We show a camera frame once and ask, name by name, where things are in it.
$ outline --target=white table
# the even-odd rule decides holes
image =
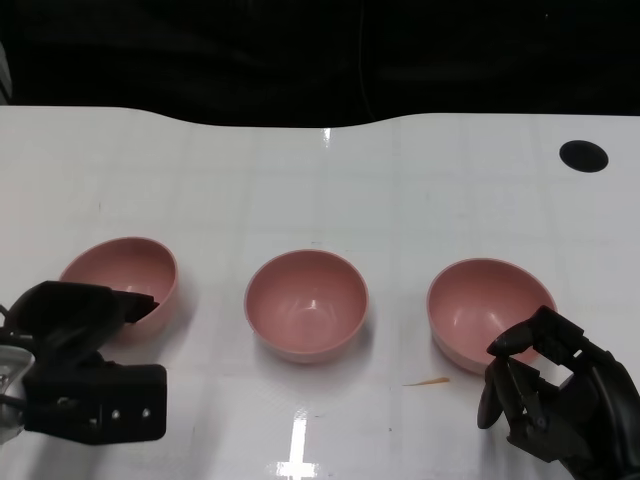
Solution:
[[[425,293],[466,257],[532,272],[561,313],[640,379],[640,119],[420,115],[339,129],[192,125],[124,109],[0,108],[0,298],[55,279],[118,236],[160,240],[185,309],[157,341],[107,348],[169,371],[166,436],[91,448],[23,433],[7,480],[568,479],[475,425],[483,382],[430,339]],[[558,158],[584,139],[607,169]],[[301,368],[264,352],[244,319],[253,272],[321,248],[371,292],[360,345]],[[566,375],[548,365],[551,380]],[[403,387],[446,376],[448,384]]]

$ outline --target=bowl rim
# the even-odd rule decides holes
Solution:
[[[284,257],[290,256],[290,255],[295,255],[295,254],[300,254],[300,253],[319,253],[322,255],[327,255],[329,257],[333,257],[336,258],[338,260],[340,260],[342,263],[346,264],[358,277],[358,279],[360,280],[360,283],[362,283],[362,286],[364,288],[364,311],[362,312],[362,317],[360,318],[360,320],[358,321],[357,325],[355,326],[355,328],[353,329],[353,331],[347,335],[346,337],[344,337],[343,339],[341,339],[340,341],[338,341],[337,343],[331,345],[330,347],[326,347],[323,348],[321,350],[312,350],[312,351],[298,351],[298,350],[292,350],[292,349],[288,349],[288,348],[283,348],[273,342],[271,342],[270,340],[267,340],[264,335],[262,335],[262,333],[260,333],[258,331],[258,329],[255,327],[255,325],[253,324],[253,322],[251,321],[251,318],[249,317],[249,312],[247,311],[247,299],[249,297],[249,290],[251,290],[251,286],[253,285],[253,282],[255,281],[255,279],[257,278],[257,276],[269,265],[271,265],[273,262],[276,262]],[[253,276],[251,277],[251,280],[249,280],[249,283],[247,284],[247,288],[245,289],[244,292],[244,316],[247,319],[247,323],[249,323],[249,326],[251,327],[251,329],[254,331],[254,333],[256,335],[258,335],[258,337],[260,338],[261,341],[263,341],[264,343],[266,343],[267,345],[269,345],[271,348],[278,350],[280,352],[284,352],[287,354],[291,354],[291,355],[300,355],[300,356],[310,356],[310,355],[320,355],[323,353],[329,353],[332,352],[340,347],[342,347],[343,345],[345,345],[346,343],[348,343],[362,328],[362,326],[364,325],[366,319],[367,319],[367,313],[369,312],[369,287],[367,287],[367,282],[365,282],[364,277],[362,276],[362,274],[360,273],[360,271],[351,263],[349,262],[347,259],[345,259],[344,257],[333,253],[333,252],[329,252],[327,250],[319,250],[319,249],[313,249],[313,248],[303,248],[303,249],[299,249],[299,250],[291,250],[289,252],[285,252],[285,253],[281,253],[280,255],[277,255],[275,257],[273,257],[271,260],[268,260],[265,264],[263,264],[257,271],[256,273],[253,274]]]
[[[448,266],[446,266],[445,268],[443,268],[436,276],[435,278],[431,281],[431,285],[429,285],[429,289],[427,290],[427,318],[429,319],[429,326],[431,327],[431,332],[432,334],[435,334],[438,339],[445,344],[449,349],[451,349],[452,351],[456,352],[458,355],[464,357],[465,359],[471,361],[471,362],[475,362],[478,363],[480,365],[484,365],[487,366],[489,365],[489,363],[487,363],[484,360],[480,360],[478,358],[472,357],[470,355],[468,355],[466,352],[461,352],[458,348],[452,346],[441,334],[440,331],[438,331],[438,327],[436,326],[436,324],[433,321],[433,315],[431,313],[431,293],[433,292],[433,287],[435,286],[435,284],[438,282],[438,280],[440,279],[440,277],[442,277],[442,275],[444,275],[445,273],[447,273],[449,270],[460,266],[461,264],[464,263],[471,263],[471,262],[478,262],[478,261],[482,261],[482,262],[490,262],[490,263],[500,263],[502,265],[506,265],[510,268],[514,268],[518,271],[520,271],[521,273],[524,273],[525,275],[527,275],[529,278],[533,279],[540,287],[542,287],[542,290],[544,291],[544,293],[547,294],[547,296],[549,297],[549,299],[551,300],[551,305],[548,305],[549,307],[551,307],[553,309],[553,311],[558,311],[558,307],[556,306],[556,301],[553,298],[553,295],[551,295],[551,292],[547,289],[547,287],[544,285],[544,283],[542,283],[540,281],[540,279],[538,279],[538,277],[536,277],[535,275],[533,275],[532,273],[528,272],[527,270],[525,270],[522,267],[519,267],[518,265],[511,263],[511,262],[507,262],[506,260],[500,260],[498,258],[491,258],[491,257],[472,257],[472,258],[465,258],[463,260],[458,260],[457,262],[454,262]],[[538,352],[535,352],[536,355],[534,357],[532,357],[531,361],[535,360],[538,357]]]
[[[175,292],[175,290],[178,287],[178,276],[179,276],[179,271],[178,271],[178,261],[176,260],[175,255],[173,254],[173,252],[169,249],[169,247],[167,247],[165,244],[154,240],[152,238],[148,238],[148,237],[118,237],[118,238],[112,238],[110,240],[105,240],[104,242],[100,242],[96,245],[94,245],[93,247],[89,247],[88,249],[86,249],[85,251],[83,251],[81,254],[79,254],[77,257],[75,257],[66,267],[65,269],[62,271],[62,273],[60,274],[60,277],[58,278],[58,281],[64,281],[63,278],[64,276],[69,272],[69,270],[71,269],[71,267],[73,267],[77,262],[79,262],[80,260],[82,260],[83,257],[85,257],[86,255],[88,255],[90,252],[103,247],[105,245],[111,244],[111,243],[120,243],[120,242],[124,242],[124,241],[142,241],[142,242],[148,242],[148,243],[152,243],[158,247],[160,247],[161,249],[163,249],[165,252],[167,252],[169,254],[169,258],[171,258],[171,262],[173,263],[173,269],[175,271],[175,274],[173,276],[173,283],[171,284],[171,287],[169,288],[169,291],[167,292],[167,295],[165,296],[165,298],[162,300],[162,302],[158,303],[158,306],[150,313],[148,313],[147,315],[145,315],[144,317],[142,317],[140,320],[138,320],[136,323],[133,324],[125,324],[123,328],[135,328],[136,325],[139,325],[140,323],[144,322],[145,320],[149,320],[150,317],[153,316],[153,314],[155,312],[158,311],[158,309],[160,307],[162,307],[168,300],[170,300],[173,297],[173,294]]]

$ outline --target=pink bowl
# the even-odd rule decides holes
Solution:
[[[157,335],[177,307],[176,259],[167,247],[148,238],[126,237],[101,243],[71,262],[60,281],[153,295],[159,305],[135,324],[122,328],[115,340],[123,343],[136,343]]]
[[[484,373],[493,360],[486,352],[491,342],[542,305],[556,309],[538,279],[520,267],[489,258],[450,265],[427,294],[435,342],[453,362],[475,373]],[[525,363],[536,357],[532,349],[516,356]]]
[[[332,253],[299,250],[265,264],[249,282],[245,314],[258,337],[298,363],[343,352],[365,321],[369,294],[353,265]]]

